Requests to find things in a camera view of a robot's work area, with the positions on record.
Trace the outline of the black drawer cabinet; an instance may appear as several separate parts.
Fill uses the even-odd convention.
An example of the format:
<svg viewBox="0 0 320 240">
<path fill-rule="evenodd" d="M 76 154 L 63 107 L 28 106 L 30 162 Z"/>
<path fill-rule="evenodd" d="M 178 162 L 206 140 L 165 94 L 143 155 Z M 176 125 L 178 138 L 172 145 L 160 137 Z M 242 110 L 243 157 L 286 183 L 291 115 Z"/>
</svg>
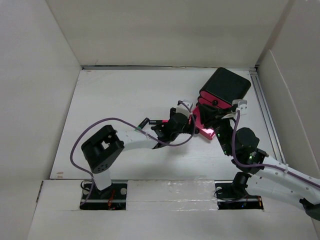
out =
<svg viewBox="0 0 320 240">
<path fill-rule="evenodd" d="M 233 100 L 243 99 L 251 87 L 246 78 L 219 67 L 199 90 L 206 91 L 232 105 Z"/>
</svg>

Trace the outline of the pink capped black marker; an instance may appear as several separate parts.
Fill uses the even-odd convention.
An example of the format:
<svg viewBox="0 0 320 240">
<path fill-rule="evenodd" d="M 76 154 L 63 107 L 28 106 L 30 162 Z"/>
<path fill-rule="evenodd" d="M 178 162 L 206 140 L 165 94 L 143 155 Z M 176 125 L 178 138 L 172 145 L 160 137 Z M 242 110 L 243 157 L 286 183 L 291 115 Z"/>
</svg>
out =
<svg viewBox="0 0 320 240">
<path fill-rule="evenodd" d="M 150 125 L 163 125 L 167 122 L 168 122 L 168 120 L 150 120 L 148 123 Z"/>
</svg>

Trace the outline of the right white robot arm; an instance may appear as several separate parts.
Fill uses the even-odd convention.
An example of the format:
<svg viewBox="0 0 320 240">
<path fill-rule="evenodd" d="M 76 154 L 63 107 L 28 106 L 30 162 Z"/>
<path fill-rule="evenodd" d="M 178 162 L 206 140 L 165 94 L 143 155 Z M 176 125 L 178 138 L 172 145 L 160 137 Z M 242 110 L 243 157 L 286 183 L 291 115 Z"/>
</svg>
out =
<svg viewBox="0 0 320 240">
<path fill-rule="evenodd" d="M 239 169 L 231 191 L 237 197 L 266 196 L 303 210 L 314 220 L 320 219 L 320 180 L 299 172 L 258 148 L 260 142 L 248 127 L 239 128 L 247 101 L 237 99 L 229 108 L 198 104 L 200 123 L 213 129 L 220 147 Z"/>
</svg>

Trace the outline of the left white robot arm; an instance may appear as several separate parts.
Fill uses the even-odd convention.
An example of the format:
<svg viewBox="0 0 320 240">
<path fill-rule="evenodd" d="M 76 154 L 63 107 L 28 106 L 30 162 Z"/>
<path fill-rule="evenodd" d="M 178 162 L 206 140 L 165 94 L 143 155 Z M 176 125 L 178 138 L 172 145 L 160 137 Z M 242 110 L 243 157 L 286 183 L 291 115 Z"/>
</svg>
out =
<svg viewBox="0 0 320 240">
<path fill-rule="evenodd" d="M 192 113 L 177 110 L 167 122 L 152 126 L 149 131 L 117 131 L 112 125 L 103 126 L 81 145 L 93 174 L 95 194 L 103 199 L 111 194 L 113 183 L 109 168 L 122 152 L 182 145 L 173 144 L 173 141 L 180 134 L 193 135 L 196 119 Z"/>
</svg>

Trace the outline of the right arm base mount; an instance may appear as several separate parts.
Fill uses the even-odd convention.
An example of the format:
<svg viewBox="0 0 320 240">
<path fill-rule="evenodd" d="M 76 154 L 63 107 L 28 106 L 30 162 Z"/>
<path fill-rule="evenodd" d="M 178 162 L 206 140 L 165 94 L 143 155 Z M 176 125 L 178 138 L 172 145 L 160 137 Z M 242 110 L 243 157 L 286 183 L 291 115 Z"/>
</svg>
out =
<svg viewBox="0 0 320 240">
<path fill-rule="evenodd" d="M 261 196 L 250 195 L 246 191 L 248 173 L 238 172 L 233 180 L 217 180 L 214 182 L 213 196 L 217 199 L 218 210 L 263 210 Z"/>
</svg>

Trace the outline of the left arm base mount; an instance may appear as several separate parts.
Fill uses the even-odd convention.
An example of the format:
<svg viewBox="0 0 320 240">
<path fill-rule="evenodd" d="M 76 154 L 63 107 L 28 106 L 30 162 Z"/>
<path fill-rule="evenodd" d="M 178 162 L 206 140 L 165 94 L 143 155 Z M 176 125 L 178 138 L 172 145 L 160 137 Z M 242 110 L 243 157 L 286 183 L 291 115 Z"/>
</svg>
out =
<svg viewBox="0 0 320 240">
<path fill-rule="evenodd" d="M 104 190 L 98 190 L 94 185 L 92 191 L 91 180 L 83 180 L 80 183 L 82 189 L 79 208 L 87 211 L 122 211 L 127 203 L 127 180 L 113 181 L 111 186 Z"/>
</svg>

